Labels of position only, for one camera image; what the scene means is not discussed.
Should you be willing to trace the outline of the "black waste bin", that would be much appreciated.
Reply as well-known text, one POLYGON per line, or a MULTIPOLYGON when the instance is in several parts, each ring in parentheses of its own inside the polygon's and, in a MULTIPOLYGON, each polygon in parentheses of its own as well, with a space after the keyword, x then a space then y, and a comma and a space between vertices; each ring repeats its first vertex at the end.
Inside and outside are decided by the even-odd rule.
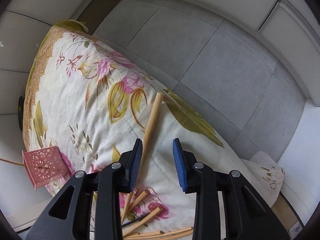
POLYGON ((24 111, 24 97, 20 96, 18 100, 18 124, 21 131, 23 131, 23 111, 24 111))

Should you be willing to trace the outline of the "floral cloth mat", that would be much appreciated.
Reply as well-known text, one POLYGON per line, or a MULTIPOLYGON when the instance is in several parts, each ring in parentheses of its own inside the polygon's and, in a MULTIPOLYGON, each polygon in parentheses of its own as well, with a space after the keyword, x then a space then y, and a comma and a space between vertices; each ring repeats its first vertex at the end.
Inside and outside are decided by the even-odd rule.
MULTIPOLYGON (((147 153, 140 165, 131 203, 150 194, 121 224, 163 211, 135 231, 170 232, 194 227, 196 194, 183 192, 172 143, 214 171, 238 170, 271 208, 282 172, 259 166, 249 170, 229 144, 192 107, 124 55, 68 20, 53 25, 35 56, 24 101, 23 140, 28 150, 57 146, 69 172, 45 187, 55 197, 77 171, 100 172, 143 141, 156 94, 163 94, 147 153)), ((120 218, 127 195, 119 194, 120 218)))

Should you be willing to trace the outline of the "pink perforated utensil holder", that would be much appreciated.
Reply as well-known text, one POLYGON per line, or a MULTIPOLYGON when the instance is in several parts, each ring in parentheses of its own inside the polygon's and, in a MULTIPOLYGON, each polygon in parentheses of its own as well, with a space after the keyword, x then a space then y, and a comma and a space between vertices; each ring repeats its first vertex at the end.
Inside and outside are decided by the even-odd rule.
POLYGON ((62 178, 69 172, 57 146, 22 152, 22 160, 34 190, 62 178))

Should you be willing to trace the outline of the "black chopstick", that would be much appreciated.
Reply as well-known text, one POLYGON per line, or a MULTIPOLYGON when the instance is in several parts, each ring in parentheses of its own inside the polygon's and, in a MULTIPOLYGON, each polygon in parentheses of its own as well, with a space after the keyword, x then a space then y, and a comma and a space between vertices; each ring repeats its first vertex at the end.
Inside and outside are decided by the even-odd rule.
POLYGON ((129 226, 129 225, 131 225, 133 223, 140 222, 142 219, 143 219, 143 217, 135 218, 135 219, 133 219, 133 220, 131 220, 129 222, 126 222, 126 223, 122 224, 121 227, 124 228, 124 227, 129 226))

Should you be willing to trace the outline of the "dark floor mat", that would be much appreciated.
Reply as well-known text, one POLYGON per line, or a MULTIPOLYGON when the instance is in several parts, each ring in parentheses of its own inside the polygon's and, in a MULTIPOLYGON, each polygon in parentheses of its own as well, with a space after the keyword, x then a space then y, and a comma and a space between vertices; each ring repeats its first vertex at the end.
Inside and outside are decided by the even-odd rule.
POLYGON ((88 33, 93 35, 106 16, 120 2, 121 0, 91 0, 77 21, 83 23, 88 28, 88 33))

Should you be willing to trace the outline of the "wooden chopstick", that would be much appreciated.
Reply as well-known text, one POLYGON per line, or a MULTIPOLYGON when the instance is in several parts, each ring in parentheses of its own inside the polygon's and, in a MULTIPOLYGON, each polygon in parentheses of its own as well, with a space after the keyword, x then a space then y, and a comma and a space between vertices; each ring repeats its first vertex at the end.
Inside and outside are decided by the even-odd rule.
POLYGON ((12 161, 12 160, 7 160, 7 159, 3 159, 3 158, 0 158, 0 161, 3 161, 5 163, 9 163, 9 164, 13 164, 13 165, 17 165, 17 166, 25 166, 24 163, 12 161))
POLYGON ((128 212, 130 212, 133 208, 135 208, 142 200, 144 200, 148 195, 150 194, 150 191, 148 189, 144 190, 138 197, 135 198, 135 200, 129 205, 128 212))
POLYGON ((181 238, 181 237, 192 235, 193 231, 194 231, 194 228, 189 227, 189 228, 183 228, 180 230, 165 232, 164 234, 159 235, 159 236, 133 237, 133 238, 125 238, 124 237, 124 239, 176 239, 176 238, 181 238))
POLYGON ((159 230, 159 231, 153 231, 153 232, 145 232, 145 233, 138 233, 135 232, 133 234, 130 234, 128 236, 125 236, 125 238, 133 238, 133 237, 150 237, 150 236, 159 236, 164 234, 163 231, 159 230))
POLYGON ((143 224, 149 222, 150 220, 152 220, 153 218, 155 218, 159 213, 161 213, 163 211, 163 207, 157 207, 155 208, 150 214, 148 214, 146 217, 144 217, 143 219, 141 219, 140 221, 136 222, 135 224, 133 224, 131 227, 129 227, 127 230, 123 231, 123 237, 128 236, 130 233, 132 233, 133 231, 135 231, 137 228, 139 228, 140 226, 142 226, 143 224))
MULTIPOLYGON (((150 113, 150 116, 149 116, 149 119, 148 119, 148 123, 147 123, 146 129, 145 129, 145 133, 144 133, 143 150, 142 150, 142 158, 141 158, 140 165, 143 165, 143 162, 144 162, 144 159, 145 159, 145 156, 146 156, 146 153, 147 153, 148 145, 149 145, 149 142, 150 142, 150 138, 151 138, 153 129, 155 127, 157 116, 159 114, 159 109, 160 109, 162 100, 163 100, 163 94, 158 92, 156 94, 155 100, 153 102, 152 110, 151 110, 151 113, 150 113)), ((125 216, 126 216, 128 210, 129 210, 129 205, 131 203, 132 195, 133 195, 133 192, 130 192, 127 195, 125 206, 124 206, 124 209, 123 209, 123 211, 121 213, 121 222, 124 221, 125 216)))

